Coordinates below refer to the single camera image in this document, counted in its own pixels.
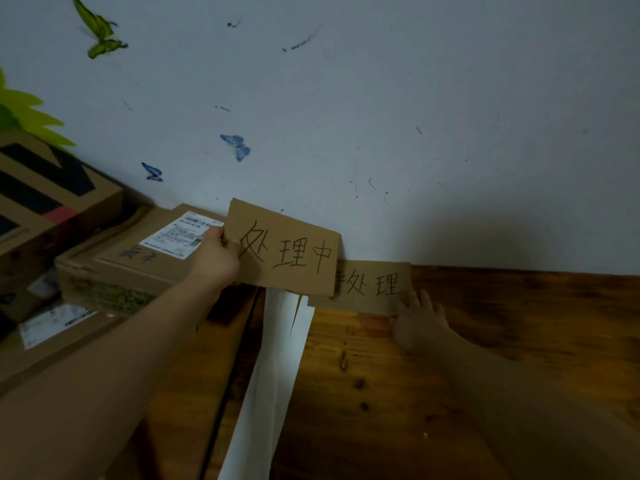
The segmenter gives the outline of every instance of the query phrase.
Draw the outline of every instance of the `white paper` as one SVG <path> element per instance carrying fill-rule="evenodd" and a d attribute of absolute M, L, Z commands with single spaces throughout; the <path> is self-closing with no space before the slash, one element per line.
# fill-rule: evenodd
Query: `white paper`
<path fill-rule="evenodd" d="M 268 480 L 314 308 L 302 297 L 269 288 L 262 346 L 219 480 Z"/>
<path fill-rule="evenodd" d="M 51 298 L 58 291 L 60 291 L 60 284 L 58 282 L 56 269 L 52 267 L 36 281 L 32 282 L 27 290 L 36 295 L 38 298 Z"/>
<path fill-rule="evenodd" d="M 20 336 L 24 348 L 35 347 L 95 314 L 96 312 L 82 306 L 64 304 L 30 318 L 26 322 L 20 323 Z"/>
<path fill-rule="evenodd" d="M 140 241 L 140 244 L 178 259 L 186 259 L 198 249 L 202 236 L 210 227 L 223 225 L 224 223 L 210 217 L 187 212 L 155 234 Z"/>

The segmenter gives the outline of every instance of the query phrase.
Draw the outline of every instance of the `wooden surface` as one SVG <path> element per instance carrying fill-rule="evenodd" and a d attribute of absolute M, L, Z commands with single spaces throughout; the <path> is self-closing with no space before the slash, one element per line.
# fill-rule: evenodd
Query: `wooden surface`
<path fill-rule="evenodd" d="M 196 480 L 257 289 L 224 291 L 182 348 L 107 480 Z"/>
<path fill-rule="evenodd" d="M 412 274 L 460 335 L 640 430 L 640 277 L 416 266 Z M 253 342 L 210 480 L 248 384 Z M 386 318 L 327 310 L 311 324 L 272 470 L 276 479 L 508 478 L 446 381 L 398 350 Z"/>

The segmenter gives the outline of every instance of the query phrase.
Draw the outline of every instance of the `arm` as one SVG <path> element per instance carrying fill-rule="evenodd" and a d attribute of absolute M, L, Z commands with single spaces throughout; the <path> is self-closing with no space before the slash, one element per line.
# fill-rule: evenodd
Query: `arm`
<path fill-rule="evenodd" d="M 239 270 L 212 228 L 185 281 L 0 399 L 0 478 L 97 480 L 124 447 L 180 346 Z"/>
<path fill-rule="evenodd" d="M 422 303 L 414 292 L 409 301 L 398 303 L 396 340 L 439 366 L 514 478 L 637 478 L 640 435 L 633 428 L 462 339 L 424 290 Z"/>

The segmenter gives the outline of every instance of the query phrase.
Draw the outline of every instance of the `blue butterfly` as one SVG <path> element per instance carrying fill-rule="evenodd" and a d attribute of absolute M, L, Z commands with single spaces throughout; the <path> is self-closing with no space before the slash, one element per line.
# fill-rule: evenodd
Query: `blue butterfly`
<path fill-rule="evenodd" d="M 251 154 L 251 148 L 244 145 L 244 138 L 242 136 L 233 135 L 229 136 L 227 134 L 221 134 L 220 138 L 229 146 L 233 147 L 236 153 L 236 160 L 241 162 L 244 160 L 244 157 L 249 156 Z"/>
<path fill-rule="evenodd" d="M 162 170 L 153 168 L 151 165 L 147 165 L 146 163 L 142 163 L 142 166 L 151 174 L 147 177 L 147 180 L 155 180 L 156 182 L 163 181 L 163 179 L 160 178 L 160 175 L 162 175 Z"/>

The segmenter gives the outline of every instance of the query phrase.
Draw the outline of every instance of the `hand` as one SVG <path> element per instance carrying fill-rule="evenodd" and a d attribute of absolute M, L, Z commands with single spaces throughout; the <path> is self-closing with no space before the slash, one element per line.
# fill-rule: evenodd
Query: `hand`
<path fill-rule="evenodd" d="M 202 238 L 198 249 L 193 253 L 191 270 L 187 279 L 194 285 L 222 290 L 236 279 L 240 271 L 238 253 L 242 244 L 238 240 L 222 245 L 224 227 L 212 227 Z"/>
<path fill-rule="evenodd" d="M 408 293 L 409 306 L 400 299 L 396 301 L 396 318 L 391 318 L 391 330 L 396 342 L 409 352 L 421 352 L 428 338 L 441 330 L 449 328 L 444 315 L 444 307 L 437 303 L 431 305 L 431 298 L 425 290 L 420 290 L 422 302 L 414 290 Z"/>

